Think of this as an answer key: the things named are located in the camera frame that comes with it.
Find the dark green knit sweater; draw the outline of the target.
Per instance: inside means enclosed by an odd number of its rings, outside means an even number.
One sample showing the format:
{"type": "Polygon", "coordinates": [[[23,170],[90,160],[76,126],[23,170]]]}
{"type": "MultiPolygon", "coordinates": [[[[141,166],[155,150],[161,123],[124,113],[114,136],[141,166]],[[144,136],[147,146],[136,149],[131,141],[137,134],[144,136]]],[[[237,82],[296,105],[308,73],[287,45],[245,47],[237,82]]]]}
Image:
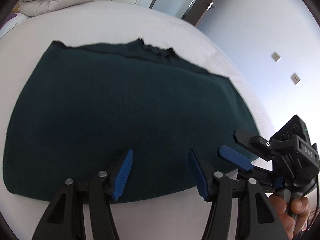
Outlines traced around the dark green knit sweater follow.
{"type": "Polygon", "coordinates": [[[133,166],[120,202],[156,198],[195,185],[195,149],[227,173],[217,148],[236,129],[257,135],[253,115],[231,81],[180,58],[173,49],[127,44],[68,47],[54,41],[13,109],[4,146],[10,193],[50,201],[67,178],[91,179],[127,149],[133,166]]]}

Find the white bed mattress sheet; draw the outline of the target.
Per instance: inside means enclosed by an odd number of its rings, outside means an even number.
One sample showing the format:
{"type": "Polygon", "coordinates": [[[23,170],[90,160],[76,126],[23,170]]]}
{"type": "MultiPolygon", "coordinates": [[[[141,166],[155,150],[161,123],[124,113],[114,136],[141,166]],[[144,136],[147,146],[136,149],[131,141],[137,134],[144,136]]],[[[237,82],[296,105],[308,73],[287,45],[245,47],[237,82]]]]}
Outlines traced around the white bed mattress sheet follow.
{"type": "MultiPolygon", "coordinates": [[[[172,48],[180,57],[229,77],[254,116],[263,137],[273,126],[248,84],[228,57],[202,32],[173,16],[125,3],[84,3],[25,20],[1,38],[1,142],[17,98],[37,62],[53,40],[68,46],[93,43],[146,44],[172,48]]],[[[192,188],[164,197],[114,204],[121,239],[200,239],[210,204],[192,188]]]]}

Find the purple patterned pillow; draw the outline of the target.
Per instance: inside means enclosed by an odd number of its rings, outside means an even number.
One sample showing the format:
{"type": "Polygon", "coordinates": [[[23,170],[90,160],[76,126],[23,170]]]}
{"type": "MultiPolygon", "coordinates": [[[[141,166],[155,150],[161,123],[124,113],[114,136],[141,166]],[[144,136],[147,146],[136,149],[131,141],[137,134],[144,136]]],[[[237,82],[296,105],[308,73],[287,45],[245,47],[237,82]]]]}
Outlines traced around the purple patterned pillow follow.
{"type": "Polygon", "coordinates": [[[17,15],[15,14],[15,13],[13,13],[13,12],[10,12],[8,15],[7,15],[7,17],[5,18],[5,23],[7,23],[9,20],[11,20],[11,19],[13,19],[13,18],[15,18],[17,15]]]}

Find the lower beige wall socket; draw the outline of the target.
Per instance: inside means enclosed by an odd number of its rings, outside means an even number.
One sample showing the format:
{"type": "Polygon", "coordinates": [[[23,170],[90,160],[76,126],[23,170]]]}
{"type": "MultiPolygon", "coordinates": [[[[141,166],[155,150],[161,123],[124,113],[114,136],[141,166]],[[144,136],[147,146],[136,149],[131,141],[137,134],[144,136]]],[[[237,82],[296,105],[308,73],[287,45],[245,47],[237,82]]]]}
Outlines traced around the lower beige wall socket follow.
{"type": "Polygon", "coordinates": [[[293,73],[293,74],[291,75],[291,80],[292,80],[293,83],[296,85],[297,83],[299,83],[300,78],[299,78],[299,76],[298,76],[296,73],[293,73]]]}

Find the upper beige wall switch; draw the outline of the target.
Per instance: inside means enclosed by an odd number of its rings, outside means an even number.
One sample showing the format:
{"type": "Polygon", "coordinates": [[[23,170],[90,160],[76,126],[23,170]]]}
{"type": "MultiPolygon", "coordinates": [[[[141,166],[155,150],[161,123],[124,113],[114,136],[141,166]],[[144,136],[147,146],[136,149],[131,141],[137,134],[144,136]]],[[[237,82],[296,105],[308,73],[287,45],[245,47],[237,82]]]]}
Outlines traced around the upper beige wall switch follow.
{"type": "Polygon", "coordinates": [[[271,55],[272,59],[275,61],[275,62],[278,62],[280,60],[280,55],[276,52],[274,52],[272,55],[271,55]]]}

